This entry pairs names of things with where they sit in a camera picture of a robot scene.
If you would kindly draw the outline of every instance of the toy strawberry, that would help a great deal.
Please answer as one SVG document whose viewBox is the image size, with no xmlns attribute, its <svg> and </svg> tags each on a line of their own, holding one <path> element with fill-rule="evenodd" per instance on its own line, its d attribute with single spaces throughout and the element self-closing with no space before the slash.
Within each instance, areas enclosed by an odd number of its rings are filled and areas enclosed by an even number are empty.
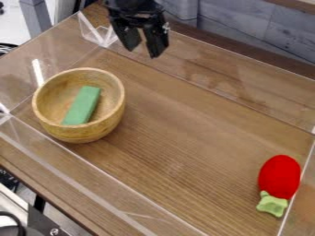
<svg viewBox="0 0 315 236">
<path fill-rule="evenodd" d="M 291 157 L 277 155 L 267 160 L 260 169 L 260 203 L 257 211 L 283 216 L 300 184 L 300 165 Z"/>
</svg>

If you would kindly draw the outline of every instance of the wooden table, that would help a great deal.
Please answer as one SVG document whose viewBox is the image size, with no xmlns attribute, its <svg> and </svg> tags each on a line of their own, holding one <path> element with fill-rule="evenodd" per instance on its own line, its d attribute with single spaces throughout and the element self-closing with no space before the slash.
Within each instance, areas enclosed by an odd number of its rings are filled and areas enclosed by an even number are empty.
<svg viewBox="0 0 315 236">
<path fill-rule="evenodd" d="M 178 34 L 170 41 L 153 61 L 142 46 L 101 49 L 73 16 L 1 58 L 12 117 L 0 118 L 0 164 L 93 234 L 276 235 L 281 219 L 256 211 L 257 174 L 276 154 L 305 164 L 313 80 Z M 126 110 L 102 140 L 69 145 L 45 135 L 33 64 L 44 79 L 84 66 L 120 78 Z"/>
</svg>

